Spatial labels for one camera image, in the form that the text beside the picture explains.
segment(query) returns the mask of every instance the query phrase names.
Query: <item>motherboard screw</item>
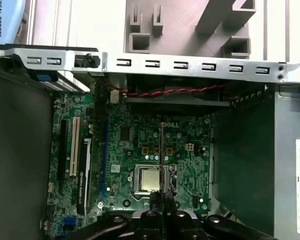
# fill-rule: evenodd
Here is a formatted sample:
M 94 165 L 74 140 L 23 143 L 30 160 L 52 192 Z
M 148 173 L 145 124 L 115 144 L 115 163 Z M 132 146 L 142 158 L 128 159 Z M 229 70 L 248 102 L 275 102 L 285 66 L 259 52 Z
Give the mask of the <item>motherboard screw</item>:
M 98 202 L 98 208 L 103 208 L 103 206 L 104 206 L 104 203 L 102 202 L 102 201 L 100 201 L 100 202 Z
M 130 200 L 126 199 L 126 200 L 123 201 L 122 204 L 123 204 L 124 207 L 128 208 L 128 207 L 130 207 L 131 202 L 130 202 Z

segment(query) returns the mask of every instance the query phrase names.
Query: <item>black pcie slot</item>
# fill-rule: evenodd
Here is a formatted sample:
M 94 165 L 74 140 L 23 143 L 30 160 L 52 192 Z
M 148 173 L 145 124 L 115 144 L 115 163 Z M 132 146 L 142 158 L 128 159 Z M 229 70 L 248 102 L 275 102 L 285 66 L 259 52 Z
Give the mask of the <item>black pcie slot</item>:
M 88 203 L 91 143 L 91 138 L 85 138 L 81 143 L 76 201 L 76 212 L 79 215 L 87 215 L 91 210 Z
M 61 120 L 59 137 L 59 158 L 57 167 L 57 180 L 59 181 L 59 192 L 64 190 L 65 171 L 67 161 L 67 143 L 68 143 L 69 121 Z

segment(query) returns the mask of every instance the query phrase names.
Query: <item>red and black wire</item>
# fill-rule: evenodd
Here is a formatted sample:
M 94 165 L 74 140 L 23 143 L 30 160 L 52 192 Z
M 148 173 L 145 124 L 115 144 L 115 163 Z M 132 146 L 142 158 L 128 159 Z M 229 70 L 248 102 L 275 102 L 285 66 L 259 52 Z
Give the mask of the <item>red and black wire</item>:
M 143 93 L 128 92 L 127 89 L 115 87 L 107 82 L 104 82 L 104 85 L 109 87 L 112 90 L 118 90 L 120 93 L 127 94 L 129 97 L 145 98 L 145 97 L 156 97 L 158 95 L 166 95 L 172 93 L 202 93 L 207 90 L 223 88 L 227 84 L 225 83 L 221 85 L 205 86 L 203 88 L 179 88 L 179 89 L 170 89 L 170 90 L 163 90 L 163 91 L 143 92 Z

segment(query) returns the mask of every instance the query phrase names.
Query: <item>white pci slot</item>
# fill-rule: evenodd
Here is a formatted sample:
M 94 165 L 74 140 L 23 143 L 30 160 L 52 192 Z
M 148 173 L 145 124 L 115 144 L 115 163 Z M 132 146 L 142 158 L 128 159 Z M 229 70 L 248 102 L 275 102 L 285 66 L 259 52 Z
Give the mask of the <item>white pci slot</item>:
M 75 116 L 72 124 L 72 145 L 71 145 L 71 157 L 70 157 L 70 176 L 77 176 L 78 165 L 78 150 L 80 145 L 80 123 L 81 118 Z

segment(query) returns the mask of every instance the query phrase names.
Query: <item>integrated circuit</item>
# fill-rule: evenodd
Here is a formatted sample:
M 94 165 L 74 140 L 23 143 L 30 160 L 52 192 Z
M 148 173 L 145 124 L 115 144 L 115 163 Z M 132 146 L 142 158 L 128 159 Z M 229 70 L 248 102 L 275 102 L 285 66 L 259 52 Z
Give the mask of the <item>integrated circuit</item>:
M 130 141 L 131 138 L 131 129 L 129 126 L 120 127 L 120 141 Z

